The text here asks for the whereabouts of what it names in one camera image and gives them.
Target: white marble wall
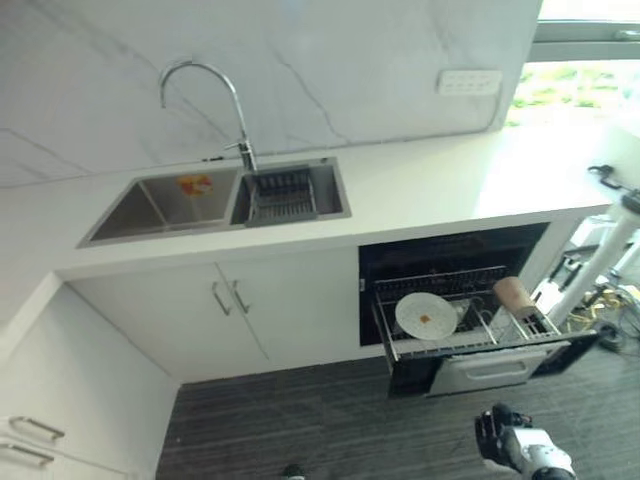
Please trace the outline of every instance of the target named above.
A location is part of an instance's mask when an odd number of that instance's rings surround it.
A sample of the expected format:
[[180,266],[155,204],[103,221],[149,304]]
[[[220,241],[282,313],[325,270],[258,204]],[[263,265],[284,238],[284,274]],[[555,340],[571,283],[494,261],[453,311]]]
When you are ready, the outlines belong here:
[[[160,109],[158,73],[185,56],[233,79],[259,154],[499,127],[539,4],[4,0],[0,186],[220,154],[238,130],[212,76],[178,72]],[[442,97],[444,69],[500,69],[503,88]]]

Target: stainless steel sink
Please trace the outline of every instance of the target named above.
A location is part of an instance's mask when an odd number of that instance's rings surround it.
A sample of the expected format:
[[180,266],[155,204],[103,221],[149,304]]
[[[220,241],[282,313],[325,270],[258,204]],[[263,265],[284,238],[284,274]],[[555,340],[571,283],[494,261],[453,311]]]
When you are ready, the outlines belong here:
[[135,180],[81,247],[350,216],[335,158]]

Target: wall socket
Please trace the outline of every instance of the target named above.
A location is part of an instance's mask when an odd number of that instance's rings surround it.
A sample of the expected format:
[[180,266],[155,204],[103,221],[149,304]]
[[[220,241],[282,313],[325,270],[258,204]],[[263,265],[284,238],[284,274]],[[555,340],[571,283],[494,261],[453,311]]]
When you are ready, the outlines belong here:
[[447,96],[495,95],[500,90],[500,70],[443,70],[438,93]]

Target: wire rack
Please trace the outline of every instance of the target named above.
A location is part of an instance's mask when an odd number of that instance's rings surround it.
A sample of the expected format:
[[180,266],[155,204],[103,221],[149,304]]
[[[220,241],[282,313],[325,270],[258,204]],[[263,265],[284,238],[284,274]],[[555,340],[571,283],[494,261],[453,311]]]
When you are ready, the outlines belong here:
[[247,224],[307,220],[317,215],[309,169],[255,176]]
[[[385,343],[403,356],[426,352],[455,352],[461,348],[523,342],[560,335],[544,315],[517,320],[506,310],[495,307],[493,285],[507,274],[504,265],[401,277],[374,282],[374,299],[379,313],[379,329]],[[395,318],[395,307],[405,295],[429,292],[451,303],[458,314],[453,335],[438,341],[416,339],[404,332]]]

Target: open dishwasher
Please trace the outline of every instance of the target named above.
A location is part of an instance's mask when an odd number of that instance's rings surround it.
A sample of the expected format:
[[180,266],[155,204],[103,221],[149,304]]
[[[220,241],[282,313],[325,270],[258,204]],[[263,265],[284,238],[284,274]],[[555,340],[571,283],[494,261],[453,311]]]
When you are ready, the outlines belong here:
[[[360,247],[361,344],[382,343],[389,396],[443,395],[526,382],[561,373],[598,339],[562,333],[546,317],[516,319],[493,287],[517,275],[546,224],[509,227]],[[455,333],[427,341],[395,318],[406,295],[428,292],[455,309]]]

